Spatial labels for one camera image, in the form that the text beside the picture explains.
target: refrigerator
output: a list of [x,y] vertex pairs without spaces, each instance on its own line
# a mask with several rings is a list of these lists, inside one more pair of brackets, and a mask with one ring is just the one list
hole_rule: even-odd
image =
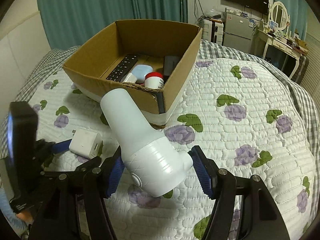
[[227,13],[224,30],[223,46],[250,52],[253,28],[248,18]]

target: white jar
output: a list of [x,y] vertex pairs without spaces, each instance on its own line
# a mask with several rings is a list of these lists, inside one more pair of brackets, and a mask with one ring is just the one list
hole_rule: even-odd
[[147,88],[159,89],[163,88],[163,76],[159,72],[151,72],[146,75],[144,86]]

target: vanity table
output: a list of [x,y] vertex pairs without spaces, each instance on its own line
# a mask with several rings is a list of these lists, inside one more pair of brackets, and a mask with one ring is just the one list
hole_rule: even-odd
[[[268,19],[269,21],[276,22],[278,24],[278,30],[280,31],[284,31],[284,29],[287,28],[286,34],[288,35],[289,27],[287,23],[290,22],[290,16],[288,15],[287,9],[285,8],[282,2],[277,1],[273,3],[272,7],[269,10]],[[255,46],[254,46],[254,55],[257,55],[258,48],[261,47],[262,42],[266,43],[264,47],[262,59],[265,59],[269,46],[273,46],[286,54],[281,71],[283,71],[289,56],[293,57],[296,60],[296,64],[289,76],[289,78],[291,79],[294,73],[297,71],[297,68],[299,67],[299,59],[301,54],[295,51],[291,46],[287,45],[286,43],[269,35],[268,28],[266,28],[263,22],[260,22],[259,29],[257,30],[257,33],[255,34],[255,36],[256,38],[255,38]]]

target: red lid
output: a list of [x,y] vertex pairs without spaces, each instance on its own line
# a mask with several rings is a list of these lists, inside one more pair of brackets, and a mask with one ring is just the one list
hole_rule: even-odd
[[148,74],[146,75],[146,78],[145,78],[145,79],[147,79],[147,78],[149,78],[149,77],[159,77],[159,78],[162,78],[162,79],[163,79],[162,74],[159,73],[159,72],[150,72],[150,73],[148,73]]

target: power adapter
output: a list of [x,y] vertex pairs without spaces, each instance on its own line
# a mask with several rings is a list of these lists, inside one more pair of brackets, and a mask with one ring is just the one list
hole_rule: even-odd
[[93,131],[78,128],[71,140],[69,150],[84,158],[92,159],[98,155],[102,136]]

